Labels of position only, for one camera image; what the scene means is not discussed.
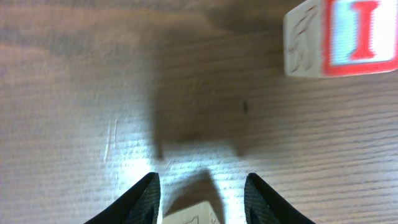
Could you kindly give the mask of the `red letter I block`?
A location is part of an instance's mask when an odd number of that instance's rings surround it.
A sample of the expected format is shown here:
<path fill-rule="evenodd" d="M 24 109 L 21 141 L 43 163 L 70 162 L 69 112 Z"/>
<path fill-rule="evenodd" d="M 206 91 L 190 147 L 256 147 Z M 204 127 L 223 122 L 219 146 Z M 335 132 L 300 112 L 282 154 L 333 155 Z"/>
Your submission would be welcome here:
<path fill-rule="evenodd" d="M 283 22 L 287 76 L 349 77 L 397 70 L 397 0 L 306 0 Z"/>

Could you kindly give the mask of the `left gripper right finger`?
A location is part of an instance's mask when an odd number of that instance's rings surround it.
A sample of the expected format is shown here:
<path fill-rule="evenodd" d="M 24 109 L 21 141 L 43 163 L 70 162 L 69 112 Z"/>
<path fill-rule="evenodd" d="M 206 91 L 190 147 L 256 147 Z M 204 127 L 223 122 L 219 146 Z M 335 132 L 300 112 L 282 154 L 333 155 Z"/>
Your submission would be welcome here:
<path fill-rule="evenodd" d="M 244 211 L 247 224 L 315 224 L 256 173 L 246 177 Z"/>

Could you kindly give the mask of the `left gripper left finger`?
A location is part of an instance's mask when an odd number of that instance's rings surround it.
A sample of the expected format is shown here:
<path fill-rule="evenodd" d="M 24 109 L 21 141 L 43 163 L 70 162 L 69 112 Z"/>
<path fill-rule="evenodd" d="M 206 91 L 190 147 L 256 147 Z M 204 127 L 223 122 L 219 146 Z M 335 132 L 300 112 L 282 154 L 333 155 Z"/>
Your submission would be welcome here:
<path fill-rule="evenodd" d="M 150 172 L 85 224 L 156 224 L 160 198 L 159 174 Z"/>

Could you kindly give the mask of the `red letter A block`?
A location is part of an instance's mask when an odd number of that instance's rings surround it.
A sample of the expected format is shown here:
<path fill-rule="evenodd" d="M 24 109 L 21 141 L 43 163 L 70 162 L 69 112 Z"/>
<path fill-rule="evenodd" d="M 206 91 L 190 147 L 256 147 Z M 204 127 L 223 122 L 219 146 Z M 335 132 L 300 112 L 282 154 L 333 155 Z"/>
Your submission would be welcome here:
<path fill-rule="evenodd" d="M 220 221 L 210 202 L 202 201 L 166 216 L 162 224 L 220 224 Z"/>

